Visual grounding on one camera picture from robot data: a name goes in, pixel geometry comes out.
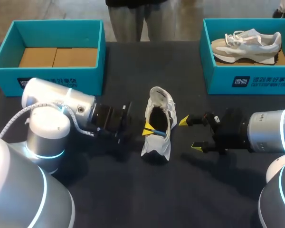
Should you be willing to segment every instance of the white cable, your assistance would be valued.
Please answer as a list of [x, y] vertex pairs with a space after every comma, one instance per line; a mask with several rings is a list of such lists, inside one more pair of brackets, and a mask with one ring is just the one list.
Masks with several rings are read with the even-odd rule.
[[82, 134], [86, 134], [86, 135], [89, 135], [89, 136], [94, 137], [94, 133], [93, 133], [93, 132], [88, 132], [88, 131], [84, 131], [84, 130], [80, 129], [80, 127], [79, 127], [79, 125], [78, 125], [78, 122], [77, 122], [77, 120], [76, 120], [76, 116], [75, 116], [73, 110], [72, 110], [69, 106], [67, 106], [66, 104], [63, 104], [63, 103], [61, 103], [61, 102], [56, 102], [56, 101], [54, 101], [54, 102], [51, 102], [51, 103], [36, 103], [36, 104], [32, 104], [32, 105], [30, 105], [30, 106], [28, 106], [28, 107], [25, 107], [24, 109], [20, 110], [19, 112], [17, 112], [16, 115], [14, 115], [14, 116], [11, 118], [11, 120], [5, 125], [5, 127], [4, 127], [3, 130], [1, 131], [1, 133], [0, 133], [0, 138], [2, 138], [2, 137], [5, 135], [6, 131], [10, 128], [10, 126], [11, 126], [21, 115], [23, 115], [24, 113], [26, 113], [26, 112], [28, 112], [28, 111], [34, 109], [34, 108], [39, 108], [39, 107], [51, 106], [51, 107], [53, 107], [53, 108], [58, 108], [57, 105], [64, 107], [64, 108], [69, 112], [69, 114], [71, 115], [71, 118], [72, 118], [72, 120], [73, 120], [73, 122], [74, 122], [74, 126], [75, 126], [75, 128], [76, 128], [77, 131], [79, 131], [79, 132], [82, 133]]

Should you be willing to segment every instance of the shoe sole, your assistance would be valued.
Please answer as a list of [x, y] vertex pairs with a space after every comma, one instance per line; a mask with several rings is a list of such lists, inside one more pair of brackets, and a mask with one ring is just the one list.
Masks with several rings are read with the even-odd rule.
[[257, 63], [262, 63], [262, 64], [268, 64], [268, 65], [273, 65], [276, 63], [277, 61], [277, 55], [243, 55], [243, 56], [238, 56], [238, 57], [226, 57], [226, 56], [221, 56], [221, 55], [218, 55], [218, 54], [215, 54], [213, 53], [213, 55], [215, 57], [217, 57], [218, 59], [224, 61], [224, 62], [227, 62], [227, 63], [235, 63], [236, 61], [238, 61], [239, 59], [241, 58], [249, 58]]

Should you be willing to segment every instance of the beige sneaker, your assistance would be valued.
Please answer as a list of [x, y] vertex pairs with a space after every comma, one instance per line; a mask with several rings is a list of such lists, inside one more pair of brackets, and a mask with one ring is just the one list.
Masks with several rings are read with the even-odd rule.
[[264, 35], [251, 29], [235, 31], [233, 35], [225, 34], [225, 39], [212, 41], [211, 48], [215, 57], [227, 63], [249, 58], [258, 63], [274, 64], [281, 45], [282, 36], [279, 32]]

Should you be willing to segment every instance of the cardboard box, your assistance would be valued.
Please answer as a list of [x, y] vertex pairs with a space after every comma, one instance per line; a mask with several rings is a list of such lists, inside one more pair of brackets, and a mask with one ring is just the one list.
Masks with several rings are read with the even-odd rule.
[[[283, 50], [275, 65], [243, 62], [217, 64], [211, 42], [234, 31], [255, 29], [262, 34], [282, 34]], [[285, 19], [204, 19], [200, 58], [208, 94], [285, 95]]]
[[53, 67], [95, 67], [96, 48], [58, 48]]
[[[97, 57], [94, 67], [23, 67], [23, 63], [19, 67], [29, 47], [93, 48], [97, 49]], [[0, 47], [0, 87], [5, 96], [22, 96], [27, 82], [38, 77], [85, 94], [101, 95], [104, 60], [105, 31], [101, 20], [13, 21]]]
[[57, 48], [28, 47], [24, 50], [19, 67], [53, 67]]

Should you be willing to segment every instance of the printed logo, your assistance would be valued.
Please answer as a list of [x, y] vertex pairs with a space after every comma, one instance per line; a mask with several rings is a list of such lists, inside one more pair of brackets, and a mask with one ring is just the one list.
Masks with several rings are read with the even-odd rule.
[[232, 87], [247, 87], [250, 76], [235, 76]]
[[25, 88], [25, 86], [27, 85], [27, 83], [29, 82], [30, 79], [32, 79], [32, 78], [31, 77], [19, 77], [19, 78], [17, 78], [18, 83], [22, 89]]

